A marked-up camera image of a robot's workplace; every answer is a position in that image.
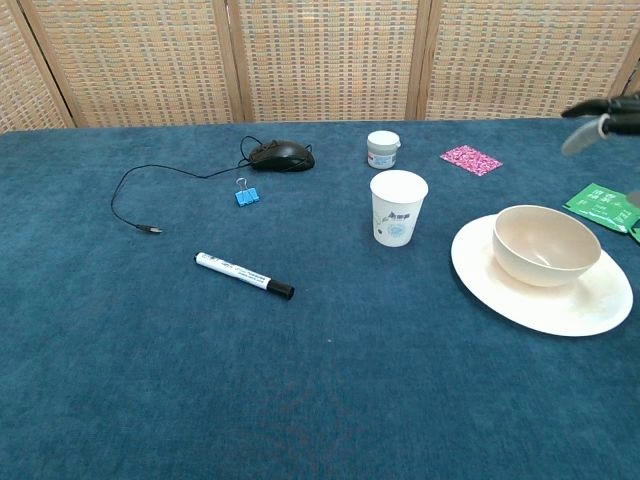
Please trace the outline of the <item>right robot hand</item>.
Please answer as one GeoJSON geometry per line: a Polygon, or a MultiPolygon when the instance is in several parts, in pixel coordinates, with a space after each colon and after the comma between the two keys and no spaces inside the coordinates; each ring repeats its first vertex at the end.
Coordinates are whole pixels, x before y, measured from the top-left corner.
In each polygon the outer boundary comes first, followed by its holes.
{"type": "Polygon", "coordinates": [[[563,143],[565,156],[575,155],[600,140],[612,135],[639,135],[639,93],[606,99],[589,99],[562,112],[562,118],[590,116],[584,125],[575,130],[563,143]]]}

